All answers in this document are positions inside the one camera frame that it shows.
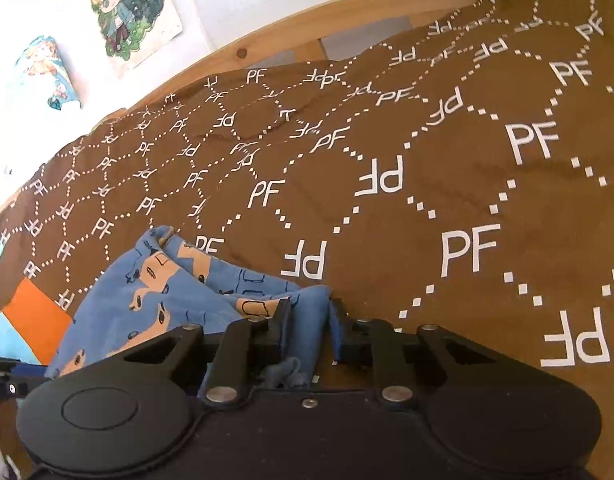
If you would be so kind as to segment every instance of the brown blanket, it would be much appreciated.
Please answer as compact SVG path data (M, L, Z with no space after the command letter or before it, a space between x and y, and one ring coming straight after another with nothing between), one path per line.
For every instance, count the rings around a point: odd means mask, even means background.
M440 324L578 384L603 414L590 467L614 480L614 0L480 0L101 125L0 216L0 310L32 311L34 286L72 316L161 224L322 280L354 317ZM358 380L321 364L320 384Z

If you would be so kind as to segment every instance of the mattress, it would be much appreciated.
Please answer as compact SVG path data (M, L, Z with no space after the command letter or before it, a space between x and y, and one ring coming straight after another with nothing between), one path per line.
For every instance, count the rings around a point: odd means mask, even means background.
M0 316L48 363L147 229L351 316L571 381L614 479L614 0L478 0L341 62L220 74L65 146L0 215ZM367 379L324 349L318 384Z

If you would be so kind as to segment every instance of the bed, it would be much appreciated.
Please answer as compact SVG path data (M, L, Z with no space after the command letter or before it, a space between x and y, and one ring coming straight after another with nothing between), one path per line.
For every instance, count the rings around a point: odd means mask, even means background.
M412 31L327 59L320 38L403 15ZM251 68L283 50L298 63ZM577 384L603 415L590 470L614 480L614 0L337 0L213 53L5 205L17 348L48 363L159 225L327 283L354 317L433 322ZM328 348L317 373L368 380Z

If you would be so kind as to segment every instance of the orange fabric patch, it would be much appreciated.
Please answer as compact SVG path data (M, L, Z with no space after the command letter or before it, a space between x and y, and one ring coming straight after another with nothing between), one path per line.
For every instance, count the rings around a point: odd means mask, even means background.
M11 325L43 365L48 365L72 320L69 314L23 278L14 297L2 310Z

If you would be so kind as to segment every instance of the black robot arm part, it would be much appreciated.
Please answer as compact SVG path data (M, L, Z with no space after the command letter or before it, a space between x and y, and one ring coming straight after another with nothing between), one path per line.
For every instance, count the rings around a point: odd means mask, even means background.
M256 387L280 360L290 309L218 335L182 326L37 387L17 422L32 477L591 478L590 396L436 325L396 333L337 304L339 363L371 367L372 388Z

